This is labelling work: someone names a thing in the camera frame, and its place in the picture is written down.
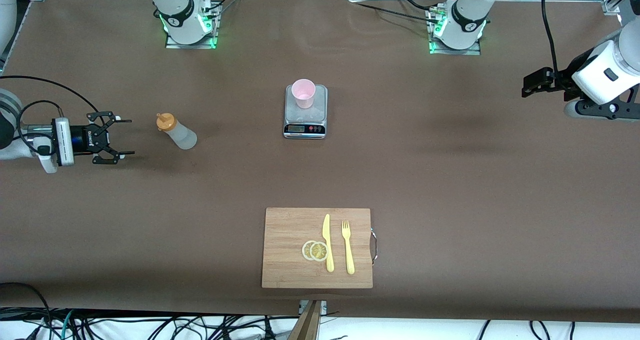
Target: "wooden cutting board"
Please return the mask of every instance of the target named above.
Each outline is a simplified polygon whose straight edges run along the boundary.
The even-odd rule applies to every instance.
[[[325,242],[325,215],[331,218],[334,271],[324,261],[307,260],[302,246],[309,240]],[[347,274],[342,222],[349,221],[355,266]],[[262,287],[283,289],[371,289],[371,211],[368,208],[270,207],[264,220]]]

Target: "pink cup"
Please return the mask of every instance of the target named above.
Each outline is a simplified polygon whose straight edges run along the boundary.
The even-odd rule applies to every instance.
[[[296,80],[291,85],[291,92],[295,98],[295,103],[302,109],[309,109],[314,104],[316,94],[316,84],[306,78]]]

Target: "teal cable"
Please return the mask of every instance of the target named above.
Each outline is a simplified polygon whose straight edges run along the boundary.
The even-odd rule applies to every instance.
[[[62,331],[60,332],[60,338],[65,338],[65,333],[67,332],[67,325],[69,324],[69,318],[71,318],[71,313],[73,313],[73,308],[66,313],[66,317],[64,317],[64,322],[62,322]]]

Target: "white floor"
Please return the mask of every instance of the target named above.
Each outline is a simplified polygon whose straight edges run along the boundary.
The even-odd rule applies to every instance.
[[[243,317],[238,324],[261,319],[260,316]],[[206,317],[206,324],[220,324],[221,317]],[[105,340],[144,340],[162,322],[137,322],[135,324],[120,322],[101,322],[91,328]],[[294,319],[274,320],[271,322],[275,334],[290,331],[295,324]],[[477,340],[484,324],[482,320],[427,320],[427,319],[375,319],[353,317],[325,317],[322,319],[318,340]],[[569,339],[569,322],[544,322],[551,340]],[[0,321],[0,340],[18,340],[26,338],[37,326],[21,321]],[[167,326],[158,340],[169,340],[175,327]],[[192,326],[200,331],[201,327]],[[535,326],[538,334],[544,339],[539,325]],[[253,334],[264,334],[258,329],[237,330],[230,334],[233,340],[247,339]],[[612,324],[596,322],[578,322],[573,338],[575,340],[637,340],[640,339],[640,324]],[[48,332],[43,330],[37,340],[48,339]],[[536,340],[531,333],[528,321],[493,320],[487,327],[483,340]],[[200,340],[200,336],[192,331],[182,331],[176,340]]]

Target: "cutting board handle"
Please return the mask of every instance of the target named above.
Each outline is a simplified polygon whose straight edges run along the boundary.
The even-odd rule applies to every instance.
[[[376,233],[373,231],[373,228],[371,228],[371,237],[373,238],[373,244],[374,244],[374,255],[371,258],[371,266],[373,267],[373,265],[376,263],[376,259],[378,258],[378,236],[376,236]]]

